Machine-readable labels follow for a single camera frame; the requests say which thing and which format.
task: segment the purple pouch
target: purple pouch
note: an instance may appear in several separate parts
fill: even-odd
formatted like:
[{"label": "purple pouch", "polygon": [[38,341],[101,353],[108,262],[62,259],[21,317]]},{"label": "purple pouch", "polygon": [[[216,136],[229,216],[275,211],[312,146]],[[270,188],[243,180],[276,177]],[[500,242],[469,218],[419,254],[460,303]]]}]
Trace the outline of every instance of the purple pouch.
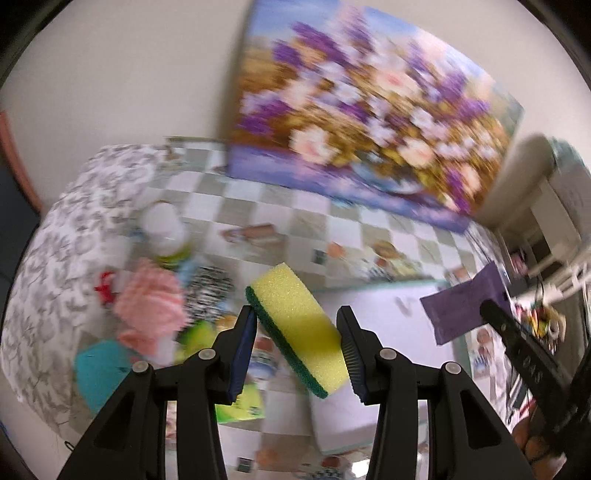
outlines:
[{"label": "purple pouch", "polygon": [[484,325],[480,304],[487,299],[494,300],[512,315],[505,286],[494,263],[489,263],[467,282],[423,297],[421,303],[435,328],[437,344],[443,345]]}]

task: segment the white wall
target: white wall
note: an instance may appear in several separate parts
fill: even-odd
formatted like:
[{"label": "white wall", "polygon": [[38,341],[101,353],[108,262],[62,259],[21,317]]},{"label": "white wall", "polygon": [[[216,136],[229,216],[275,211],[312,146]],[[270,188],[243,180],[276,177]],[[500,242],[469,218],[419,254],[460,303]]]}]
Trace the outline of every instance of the white wall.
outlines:
[{"label": "white wall", "polygon": [[[222,106],[250,3],[74,0],[0,90],[40,197],[55,199],[102,145],[223,135]],[[535,132],[562,137],[591,164],[591,92],[517,0],[355,3],[417,24],[504,84],[525,108],[517,141]]]}]

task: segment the sponge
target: sponge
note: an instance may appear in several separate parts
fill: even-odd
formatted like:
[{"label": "sponge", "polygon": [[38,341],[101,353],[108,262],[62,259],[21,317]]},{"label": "sponge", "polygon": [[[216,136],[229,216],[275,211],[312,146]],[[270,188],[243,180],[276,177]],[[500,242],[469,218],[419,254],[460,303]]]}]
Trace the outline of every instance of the sponge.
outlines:
[{"label": "sponge", "polygon": [[255,280],[246,288],[246,298],[314,395],[326,398],[347,380],[339,331],[287,265]]}]

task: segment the floral painting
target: floral painting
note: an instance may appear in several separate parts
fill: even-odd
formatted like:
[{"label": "floral painting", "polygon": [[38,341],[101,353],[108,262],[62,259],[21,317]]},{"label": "floral painting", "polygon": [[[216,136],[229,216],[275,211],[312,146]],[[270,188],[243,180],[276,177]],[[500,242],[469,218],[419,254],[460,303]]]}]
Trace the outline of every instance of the floral painting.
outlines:
[{"label": "floral painting", "polygon": [[521,113],[474,62],[403,20],[337,0],[258,0],[229,174],[462,231]]}]

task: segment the silver bolt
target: silver bolt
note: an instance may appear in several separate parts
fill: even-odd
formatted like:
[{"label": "silver bolt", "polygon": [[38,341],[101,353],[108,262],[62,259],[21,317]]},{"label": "silver bolt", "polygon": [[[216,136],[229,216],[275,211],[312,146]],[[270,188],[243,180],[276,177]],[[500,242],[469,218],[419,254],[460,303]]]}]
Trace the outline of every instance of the silver bolt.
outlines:
[{"label": "silver bolt", "polygon": [[379,351],[379,355],[384,360],[394,360],[396,358],[396,350],[392,348],[382,348]]},{"label": "silver bolt", "polygon": [[452,375],[457,375],[462,371],[462,367],[455,362],[448,362],[445,364],[445,370],[447,370]]},{"label": "silver bolt", "polygon": [[136,374],[142,374],[148,369],[149,366],[150,366],[150,364],[146,360],[140,360],[140,361],[134,363],[131,366],[131,369]]},{"label": "silver bolt", "polygon": [[213,348],[204,348],[198,353],[201,360],[211,360],[216,356],[216,351]]}]

